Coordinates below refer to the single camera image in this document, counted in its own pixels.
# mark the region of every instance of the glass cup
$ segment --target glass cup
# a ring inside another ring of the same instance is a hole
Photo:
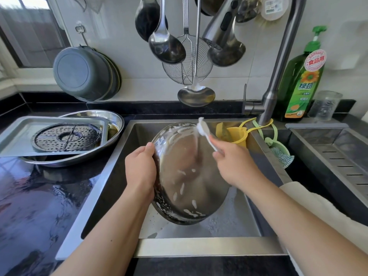
[[[342,97],[342,94],[334,91],[318,92],[308,116],[316,121],[330,121]]]

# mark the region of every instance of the person's right hand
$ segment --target person's right hand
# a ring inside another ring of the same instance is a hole
[[[211,135],[210,140],[215,147],[223,152],[223,154],[214,152],[213,156],[221,176],[230,185],[246,192],[248,185],[266,179],[253,161],[247,148],[215,139]]]

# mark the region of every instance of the product label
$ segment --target product label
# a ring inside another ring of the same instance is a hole
[[[304,62],[304,68],[310,72],[318,71],[320,68],[323,67],[324,63],[326,62],[326,59],[327,54],[326,51],[324,51],[323,49],[313,51],[306,58]]]
[[[268,0],[265,2],[264,5],[266,6],[266,14],[272,14],[282,11],[282,0]]]
[[[286,118],[303,117],[306,112],[306,107],[315,91],[319,77],[319,70],[315,72],[305,70],[292,93],[292,97],[285,112]]]

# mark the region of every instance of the white towel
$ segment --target white towel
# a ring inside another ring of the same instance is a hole
[[[368,254],[367,226],[353,221],[327,199],[311,193],[299,182],[287,183],[280,189]],[[289,256],[299,276],[304,276],[295,260],[290,254]]]

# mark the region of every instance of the green pump bottle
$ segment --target green pump bottle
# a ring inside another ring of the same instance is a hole
[[[320,83],[326,62],[326,51],[320,49],[318,36],[326,26],[313,28],[315,36],[308,42],[304,53],[291,59],[278,87],[278,101],[274,118],[279,121],[297,121],[303,118]]]

